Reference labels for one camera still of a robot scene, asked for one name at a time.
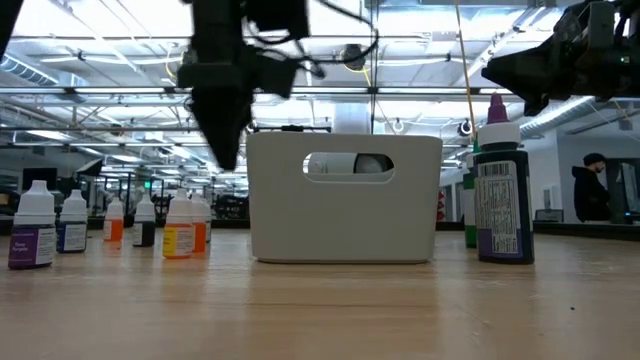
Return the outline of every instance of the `fluorescent light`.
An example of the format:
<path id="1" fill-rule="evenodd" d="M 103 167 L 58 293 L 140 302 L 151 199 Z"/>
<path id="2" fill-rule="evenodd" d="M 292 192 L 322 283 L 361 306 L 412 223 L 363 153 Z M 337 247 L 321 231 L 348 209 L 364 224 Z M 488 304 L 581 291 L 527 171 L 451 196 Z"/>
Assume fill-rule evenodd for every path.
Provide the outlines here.
<path id="1" fill-rule="evenodd" d="M 464 88 L 380 88 L 378 89 L 380 94 L 466 94 L 467 90 Z"/>
<path id="2" fill-rule="evenodd" d="M 89 148 L 85 148 L 85 147 L 80 148 L 80 149 L 82 149 L 82 151 L 87 152 L 87 153 L 89 153 L 89 154 L 91 154 L 91 155 L 96 155 L 96 156 L 102 156 L 102 155 L 104 155 L 104 154 L 102 154 L 101 152 L 99 152 L 99 151 L 95 151 L 95 150 L 93 150 L 93 149 L 89 149 Z"/>
<path id="3" fill-rule="evenodd" d="M 164 88 L 161 87 L 78 87 L 75 91 L 78 94 L 164 94 Z"/>
<path id="4" fill-rule="evenodd" d="M 45 147 L 62 147 L 63 143 L 11 143 L 13 146 L 18 147 L 32 147 L 32 146 L 45 146 Z"/>
<path id="5" fill-rule="evenodd" d="M 175 169 L 162 169 L 160 171 L 167 175 L 180 175 L 180 171 Z"/>
<path id="6" fill-rule="evenodd" d="M 61 132 L 58 131 L 47 131 L 47 130 L 31 130 L 31 131 L 27 131 L 27 133 L 31 134 L 31 135 L 36 135 L 36 136 L 40 136 L 40 137 L 44 137 L 47 139 L 51 139 L 51 140 L 69 140 L 72 139 L 71 136 L 69 135 L 65 135 Z"/>
<path id="7" fill-rule="evenodd" d="M 291 89 L 292 94 L 366 94 L 367 88 L 356 87 L 318 87 L 318 86 L 296 86 Z"/>
<path id="8" fill-rule="evenodd" d="M 166 83 L 169 83 L 169 84 L 171 84 L 172 86 L 176 86 L 176 83 L 175 83 L 173 80 L 169 79 L 169 78 L 162 78 L 162 79 L 160 79 L 160 80 L 162 80 L 162 81 L 164 81 L 164 82 L 166 82 Z"/>
<path id="9" fill-rule="evenodd" d="M 58 94 L 65 94 L 65 91 L 62 88 L 55 88 L 55 87 L 37 87 L 37 88 L 7 87 L 7 88 L 0 88 L 0 94 L 3 94 L 3 95 L 20 95 L 20 94 L 58 95 Z"/>
<path id="10" fill-rule="evenodd" d="M 172 147 L 169 148 L 169 151 L 171 151 L 175 155 L 178 155 L 178 156 L 183 157 L 185 159 L 190 159 L 191 158 L 191 153 L 188 152 L 187 150 L 183 149 L 180 146 L 172 146 Z"/>
<path id="11" fill-rule="evenodd" d="M 111 155 L 112 158 L 116 159 L 116 160 L 120 160 L 120 161 L 124 161 L 124 162 L 139 162 L 142 161 L 142 159 L 137 158 L 135 156 L 129 156 L 129 155 Z"/>
<path id="12" fill-rule="evenodd" d="M 512 95 L 513 93 L 507 89 L 503 89 L 503 88 L 486 88 L 486 89 L 480 89 L 480 95 L 493 95 L 493 94 L 500 94 L 500 95 Z"/>
<path id="13" fill-rule="evenodd" d="M 75 147 L 118 147 L 121 144 L 118 143 L 71 143 L 70 146 Z"/>

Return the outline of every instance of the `person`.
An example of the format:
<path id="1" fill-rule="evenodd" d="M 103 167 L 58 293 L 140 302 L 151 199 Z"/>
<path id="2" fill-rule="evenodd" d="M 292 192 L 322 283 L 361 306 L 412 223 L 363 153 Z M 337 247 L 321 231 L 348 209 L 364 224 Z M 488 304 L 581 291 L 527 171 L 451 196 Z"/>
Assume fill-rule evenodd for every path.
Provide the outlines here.
<path id="1" fill-rule="evenodd" d="M 598 175 L 604 170 L 605 157 L 593 153 L 584 157 L 584 167 L 574 166 L 571 170 L 576 179 L 573 203 L 576 216 L 581 222 L 603 222 L 611 217 L 609 192 L 600 184 Z"/>

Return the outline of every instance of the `ceiling pipe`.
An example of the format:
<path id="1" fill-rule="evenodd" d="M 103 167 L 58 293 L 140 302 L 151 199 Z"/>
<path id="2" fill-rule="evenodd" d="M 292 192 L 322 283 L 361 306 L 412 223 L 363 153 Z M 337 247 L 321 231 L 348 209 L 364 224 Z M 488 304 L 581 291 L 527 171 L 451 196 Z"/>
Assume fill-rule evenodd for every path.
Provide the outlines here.
<path id="1" fill-rule="evenodd" d="M 76 14 L 74 14 L 73 13 L 73 9 L 71 8 L 71 6 L 69 6 L 68 4 L 62 4 L 58 0 L 49 0 L 49 2 L 51 4 L 53 4 L 57 9 L 62 11 L 63 13 L 71 16 L 76 21 L 78 21 L 82 26 L 84 26 L 91 33 L 91 35 L 93 36 L 93 38 L 95 40 L 100 42 L 105 48 L 109 49 L 109 51 L 111 51 L 111 53 L 115 57 L 117 57 L 118 59 L 120 59 L 123 62 L 125 62 L 134 72 L 136 72 L 137 74 L 140 74 L 142 77 L 144 77 L 149 82 L 156 83 L 151 78 L 149 78 L 149 76 L 144 72 L 144 70 L 140 69 L 140 67 L 138 67 L 136 64 L 134 64 L 131 61 L 129 61 L 124 54 L 122 54 L 115 47 L 113 47 L 111 44 L 109 44 L 109 42 L 106 41 L 105 38 L 99 32 L 97 32 L 89 24 L 85 23 L 82 19 L 80 19 L 80 17 L 78 17 Z"/>

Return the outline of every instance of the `yellow label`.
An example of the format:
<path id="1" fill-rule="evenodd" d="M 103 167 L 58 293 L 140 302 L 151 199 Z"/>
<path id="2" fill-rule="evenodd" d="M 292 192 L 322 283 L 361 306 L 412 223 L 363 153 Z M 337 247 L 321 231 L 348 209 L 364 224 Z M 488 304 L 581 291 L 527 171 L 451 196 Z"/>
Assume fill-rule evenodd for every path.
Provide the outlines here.
<path id="1" fill-rule="evenodd" d="M 193 226 L 167 225 L 162 237 L 163 256 L 188 256 L 193 252 Z"/>

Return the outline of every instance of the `purple bottle cap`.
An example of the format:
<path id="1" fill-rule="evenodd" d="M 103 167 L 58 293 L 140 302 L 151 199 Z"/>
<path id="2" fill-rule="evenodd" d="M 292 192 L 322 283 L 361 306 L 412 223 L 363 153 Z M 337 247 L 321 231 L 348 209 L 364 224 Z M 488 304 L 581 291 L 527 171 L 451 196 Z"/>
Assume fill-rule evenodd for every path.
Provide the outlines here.
<path id="1" fill-rule="evenodd" d="M 487 114 L 487 125 L 508 123 L 507 108 L 502 103 L 502 95 L 491 95 L 491 106 L 489 106 L 489 113 Z"/>

